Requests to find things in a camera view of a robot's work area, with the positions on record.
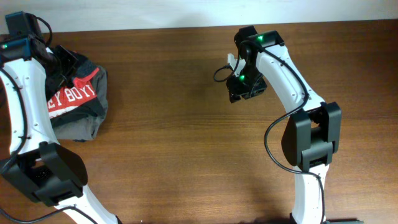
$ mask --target wooden table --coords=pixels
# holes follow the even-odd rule
[[[293,175],[266,156],[268,125],[284,113],[269,85],[230,104],[213,72],[236,54],[239,27],[59,33],[54,43],[109,72],[109,111],[79,154],[92,191],[124,223],[237,223],[288,217]],[[311,87],[343,110],[326,180],[328,218],[398,220],[398,20],[256,26],[278,30]],[[9,123],[1,108],[0,147]],[[270,135],[276,158],[285,123]],[[22,219],[53,210],[0,180],[0,206]],[[1,223],[7,223],[0,217]],[[61,214],[44,223],[73,223]]]

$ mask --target white arm segment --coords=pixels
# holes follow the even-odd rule
[[[321,106],[321,102],[324,102],[323,98],[318,96],[315,91],[308,85],[297,70],[293,61],[290,59],[289,53],[286,46],[274,45],[266,48],[268,51],[284,60],[300,77],[303,81],[308,94],[310,95],[307,104],[304,106],[304,110],[312,110]],[[232,54],[228,54],[228,63],[234,68],[236,65],[236,59]],[[235,71],[235,75],[239,76],[246,62],[244,60],[239,61],[238,69]],[[269,81],[273,89],[277,93],[280,101],[282,102],[286,112],[290,112],[303,103],[304,92],[286,66],[281,64],[271,57],[270,55],[258,53],[256,60],[256,67]],[[319,165],[310,168],[310,172],[320,174],[322,182],[325,183],[326,173],[329,166]],[[320,192],[320,186],[318,180],[312,175],[301,175],[295,174],[295,203],[293,209],[293,217],[297,224],[314,224],[320,223],[322,216],[322,198]]]
[[[4,64],[5,71],[10,74],[14,81],[21,89],[21,95],[24,100],[28,137],[20,154],[29,152],[39,148],[39,143],[47,141],[50,143],[58,143],[54,131],[51,126],[49,110],[45,97],[45,70],[44,67],[32,58],[32,60],[24,61],[23,59],[14,60]],[[11,117],[11,145],[10,153],[15,151],[21,143],[20,136],[23,136],[23,119],[21,105],[17,92],[13,89],[9,79],[0,72],[0,77],[7,93],[7,101]],[[83,196],[80,198],[72,197],[63,200],[55,208],[60,209],[67,205],[76,206],[97,223],[118,223],[115,215],[109,213],[102,204],[93,195],[88,185],[83,187]],[[89,220],[72,210],[64,211],[77,223],[90,223]]]

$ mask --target wall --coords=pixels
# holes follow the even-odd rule
[[[68,32],[393,19],[398,0],[2,0],[0,34],[4,15],[16,11]]]

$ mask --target folded clothing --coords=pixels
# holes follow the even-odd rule
[[[61,88],[48,100],[51,125],[58,139],[93,140],[108,111],[107,71],[86,57],[78,58],[73,87]]]

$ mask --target brown tabletop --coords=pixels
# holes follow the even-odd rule
[[[231,104],[213,72],[236,55],[239,27],[71,32],[53,44],[109,72],[108,116],[79,154],[89,186],[123,223],[238,223],[287,218],[293,175],[267,157],[263,135],[284,113],[272,87]],[[398,220],[398,20],[258,25],[277,30],[309,85],[343,110],[326,178],[326,217]],[[0,109],[1,158],[8,153]],[[269,136],[276,158],[286,122]],[[0,206],[31,219],[53,211],[0,179]],[[8,223],[0,217],[1,223]],[[44,223],[73,223],[65,214]]]

